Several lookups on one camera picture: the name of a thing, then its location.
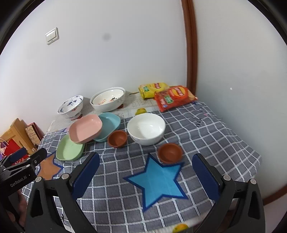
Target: chip bag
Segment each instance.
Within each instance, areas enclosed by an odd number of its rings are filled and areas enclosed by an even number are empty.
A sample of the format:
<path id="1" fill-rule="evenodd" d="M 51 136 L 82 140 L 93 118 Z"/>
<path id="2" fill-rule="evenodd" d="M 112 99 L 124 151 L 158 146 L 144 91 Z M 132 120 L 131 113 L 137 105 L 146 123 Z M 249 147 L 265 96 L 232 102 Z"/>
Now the chip bag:
<path id="1" fill-rule="evenodd" d="M 197 100 L 197 98 L 183 86 L 175 86 L 161 92 L 156 92 L 154 99 L 161 112 Z"/>
<path id="2" fill-rule="evenodd" d="M 168 89 L 169 86 L 165 83 L 151 83 L 146 85 L 140 85 L 139 92 L 143 100 L 153 98 L 155 92 L 160 92 Z"/>

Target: green plate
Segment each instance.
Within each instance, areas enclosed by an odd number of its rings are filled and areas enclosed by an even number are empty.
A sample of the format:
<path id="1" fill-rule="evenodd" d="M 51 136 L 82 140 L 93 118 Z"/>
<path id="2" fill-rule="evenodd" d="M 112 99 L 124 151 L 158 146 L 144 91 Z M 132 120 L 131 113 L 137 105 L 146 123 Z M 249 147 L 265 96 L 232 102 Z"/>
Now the green plate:
<path id="1" fill-rule="evenodd" d="M 71 141 L 69 134 L 62 138 L 57 151 L 56 158 L 63 161 L 73 161 L 81 157 L 85 144 L 76 144 Z"/>

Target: gray checkered tablecloth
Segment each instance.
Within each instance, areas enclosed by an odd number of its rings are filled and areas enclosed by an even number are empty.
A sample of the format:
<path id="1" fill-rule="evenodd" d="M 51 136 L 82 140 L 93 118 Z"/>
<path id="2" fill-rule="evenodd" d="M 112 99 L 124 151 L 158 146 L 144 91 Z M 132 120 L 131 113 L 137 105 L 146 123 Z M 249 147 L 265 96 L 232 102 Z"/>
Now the gray checkered tablecloth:
<path id="1" fill-rule="evenodd" d="M 63 173 L 70 173 L 81 164 L 89 152 L 100 155 L 101 164 L 84 196 L 77 200 L 84 214 L 99 233 L 144 232 L 184 222 L 207 212 L 212 207 L 191 165 L 192 156 L 200 152 L 208 163 L 221 174 L 229 174 L 233 180 L 248 181 L 257 173 L 261 156 L 243 142 L 231 129 L 225 127 L 214 113 L 204 104 L 193 102 L 171 111 L 160 113 L 166 122 L 164 138 L 156 145 L 141 146 L 128 136 L 124 148 L 115 149 L 108 143 L 91 141 L 85 145 L 83 157 L 73 162 L 55 159 L 63 166 Z M 130 118 L 123 119 L 120 129 L 126 130 Z M 53 153 L 68 132 L 64 130 L 45 135 L 40 147 Z M 141 190 L 128 183 L 123 177 L 143 171 L 148 153 L 157 157 L 157 149 L 164 143 L 179 144 L 183 151 L 184 166 L 178 182 L 188 196 L 186 199 L 162 198 L 142 211 Z M 32 184 L 23 188 L 28 198 Z M 69 225 L 55 197 L 59 214 Z"/>

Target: bowl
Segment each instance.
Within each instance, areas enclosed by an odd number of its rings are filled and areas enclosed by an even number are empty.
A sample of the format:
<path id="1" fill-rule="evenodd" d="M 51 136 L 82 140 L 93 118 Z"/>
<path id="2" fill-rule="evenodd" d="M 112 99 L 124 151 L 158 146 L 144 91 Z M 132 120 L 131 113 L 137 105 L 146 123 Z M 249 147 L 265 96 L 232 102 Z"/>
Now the bowl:
<path id="1" fill-rule="evenodd" d="M 58 108 L 57 113 L 62 115 L 64 118 L 75 120 L 80 116 L 82 109 L 83 109 L 83 97 L 74 96 L 72 98 L 67 99 Z"/>
<path id="2" fill-rule="evenodd" d="M 81 157 L 84 150 L 84 144 L 76 144 L 71 141 L 67 134 L 60 141 L 56 150 L 56 158 L 63 161 L 73 161 Z"/>
<path id="3" fill-rule="evenodd" d="M 125 89 L 113 87 L 102 90 L 90 99 L 92 107 L 100 112 L 109 112 L 118 108 L 125 100 Z"/>
<path id="4" fill-rule="evenodd" d="M 127 133 L 122 130 L 112 132 L 108 137 L 108 143 L 114 148 L 121 148 L 127 143 Z"/>
<path id="5" fill-rule="evenodd" d="M 101 119 L 103 123 L 102 131 L 101 133 L 94 138 L 97 142 L 104 142 L 108 140 L 108 136 L 119 128 L 121 119 L 110 112 L 104 112 L 99 115 L 99 118 Z"/>
<path id="6" fill-rule="evenodd" d="M 103 123 L 98 115 L 90 114 L 74 122 L 69 129 L 70 139 L 76 144 L 84 144 L 97 137 Z"/>
<path id="7" fill-rule="evenodd" d="M 182 159 L 182 149 L 175 143 L 163 144 L 158 149 L 158 157 L 165 164 L 174 164 Z"/>
<path id="8" fill-rule="evenodd" d="M 154 145 L 165 131 L 165 121 L 159 115 L 143 113 L 134 116 L 127 124 L 131 138 L 140 145 Z"/>

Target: white bowl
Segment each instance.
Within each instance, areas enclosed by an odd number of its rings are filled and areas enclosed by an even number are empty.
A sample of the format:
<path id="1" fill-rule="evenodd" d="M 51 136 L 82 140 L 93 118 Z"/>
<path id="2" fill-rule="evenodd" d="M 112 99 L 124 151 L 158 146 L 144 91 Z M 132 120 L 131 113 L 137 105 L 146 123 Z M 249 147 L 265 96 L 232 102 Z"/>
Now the white bowl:
<path id="1" fill-rule="evenodd" d="M 90 104 L 100 112 L 109 112 L 118 108 L 125 100 L 125 89 L 113 87 L 102 90 L 90 99 Z"/>
<path id="2" fill-rule="evenodd" d="M 165 131 L 165 121 L 159 115 L 143 113 L 134 116 L 127 124 L 131 138 L 140 145 L 154 145 Z"/>
<path id="3" fill-rule="evenodd" d="M 77 119 L 83 109 L 83 97 L 74 96 L 67 99 L 58 109 L 57 113 L 64 118 L 71 120 Z"/>

